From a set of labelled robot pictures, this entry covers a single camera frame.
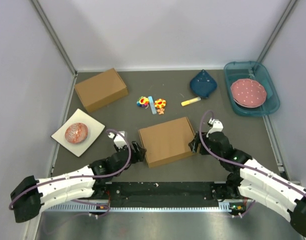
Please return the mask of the brown cardboard box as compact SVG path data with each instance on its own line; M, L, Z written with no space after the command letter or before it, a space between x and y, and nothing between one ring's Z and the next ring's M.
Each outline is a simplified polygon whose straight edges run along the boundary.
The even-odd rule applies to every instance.
M74 89L88 113L95 112L129 94L126 84L114 68L77 83Z
M195 131L187 117L170 120L138 131L149 168L193 156L189 143Z

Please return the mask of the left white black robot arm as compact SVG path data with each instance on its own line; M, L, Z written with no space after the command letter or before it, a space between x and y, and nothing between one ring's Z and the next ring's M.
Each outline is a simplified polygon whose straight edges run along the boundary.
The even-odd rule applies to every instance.
M9 209L15 222L27 222L53 206L72 200L102 198L108 182L145 159L146 149L136 141L115 150L111 156L73 172L41 179L33 175L25 177L10 194Z

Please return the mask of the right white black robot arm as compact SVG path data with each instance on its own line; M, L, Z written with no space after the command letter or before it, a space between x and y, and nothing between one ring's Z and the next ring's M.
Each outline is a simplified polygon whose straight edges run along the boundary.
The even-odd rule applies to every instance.
M306 238L306 188L268 170L246 152L234 148L223 132L196 132L188 144L193 153L211 155L230 174L226 192L246 197L273 210Z

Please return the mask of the closed brown cardboard box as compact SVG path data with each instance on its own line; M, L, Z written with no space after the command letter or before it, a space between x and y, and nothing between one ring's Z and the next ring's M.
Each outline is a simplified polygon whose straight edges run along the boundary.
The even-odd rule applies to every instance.
M129 94L126 84L114 68L77 83L74 89L88 113L95 112Z

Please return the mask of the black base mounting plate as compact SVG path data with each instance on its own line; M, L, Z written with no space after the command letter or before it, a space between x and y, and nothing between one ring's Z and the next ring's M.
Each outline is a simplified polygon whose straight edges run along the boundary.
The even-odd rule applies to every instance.
M244 198L225 183L215 182L112 182L97 186L85 200L109 200L115 208L216 207L219 202Z

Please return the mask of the white square board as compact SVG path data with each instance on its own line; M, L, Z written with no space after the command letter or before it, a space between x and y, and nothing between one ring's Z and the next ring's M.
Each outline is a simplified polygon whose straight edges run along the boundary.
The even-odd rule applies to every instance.
M80 157L100 136L105 125L80 109L55 132L51 138L62 147Z

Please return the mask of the yellow highlighter pen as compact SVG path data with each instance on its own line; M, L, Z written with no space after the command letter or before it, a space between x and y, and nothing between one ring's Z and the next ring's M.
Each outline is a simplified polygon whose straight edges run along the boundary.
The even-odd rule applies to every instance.
M190 104L199 102L200 100L201 100L200 97L195 97L195 98L192 98L192 99L189 99L189 100L185 100L185 101L181 102L181 106L185 107L185 106L188 106Z

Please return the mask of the small orange patterned clip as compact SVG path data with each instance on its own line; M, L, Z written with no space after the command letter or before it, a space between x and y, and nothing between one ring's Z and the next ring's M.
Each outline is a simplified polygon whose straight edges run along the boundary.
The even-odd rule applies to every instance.
M165 113L165 109L164 108L158 108L156 111L157 111L157 113L159 115L163 115Z

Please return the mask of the red patterned bowl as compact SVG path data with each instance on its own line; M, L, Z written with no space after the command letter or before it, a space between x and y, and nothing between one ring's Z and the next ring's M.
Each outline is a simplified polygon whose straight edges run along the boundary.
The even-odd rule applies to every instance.
M89 129L86 124L76 122L71 124L65 131L65 139L71 144L80 144L84 142L89 134Z

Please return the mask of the light blue highlighter pen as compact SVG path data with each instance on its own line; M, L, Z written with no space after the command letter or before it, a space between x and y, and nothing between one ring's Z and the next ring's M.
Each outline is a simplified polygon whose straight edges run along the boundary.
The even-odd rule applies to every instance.
M148 97L148 101L149 101L149 106L150 106L152 114L156 115L157 114L157 110L156 110L156 107L155 107L155 102L153 100L153 97L149 96Z

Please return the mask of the rainbow plush flower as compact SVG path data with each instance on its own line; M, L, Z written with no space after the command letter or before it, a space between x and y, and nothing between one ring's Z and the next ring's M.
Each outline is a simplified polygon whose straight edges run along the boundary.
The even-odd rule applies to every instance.
M146 96L141 96L141 97L137 100L136 105L137 105L138 107L141 107L141 108L147 108L147 107L149 106L149 103L150 103L150 101L149 101L149 98L148 98L148 97L146 97Z

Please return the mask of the orange plush flower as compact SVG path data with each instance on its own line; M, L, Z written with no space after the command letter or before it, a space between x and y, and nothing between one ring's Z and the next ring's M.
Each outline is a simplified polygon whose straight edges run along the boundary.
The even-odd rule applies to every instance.
M167 104L167 101L165 99L159 98L154 101L154 106L156 109L163 109Z

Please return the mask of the pink polka dot plate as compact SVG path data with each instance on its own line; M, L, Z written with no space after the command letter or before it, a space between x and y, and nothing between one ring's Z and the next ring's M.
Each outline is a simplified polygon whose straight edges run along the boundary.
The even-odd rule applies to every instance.
M250 78L238 79L231 85L230 91L233 100L245 108L260 107L267 98L265 88L256 80Z

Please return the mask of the dark blue teardrop dish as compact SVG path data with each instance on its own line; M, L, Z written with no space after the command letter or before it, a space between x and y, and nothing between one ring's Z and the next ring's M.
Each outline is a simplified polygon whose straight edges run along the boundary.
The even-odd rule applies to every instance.
M191 91L198 97L207 99L217 89L214 78L202 69L189 83Z

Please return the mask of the teal transparent plastic bin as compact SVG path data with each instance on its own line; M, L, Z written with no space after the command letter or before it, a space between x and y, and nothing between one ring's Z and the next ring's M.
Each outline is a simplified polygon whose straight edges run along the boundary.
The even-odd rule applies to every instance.
M256 61L233 61L224 66L227 94L233 111L244 117L263 117L280 108L269 72Z

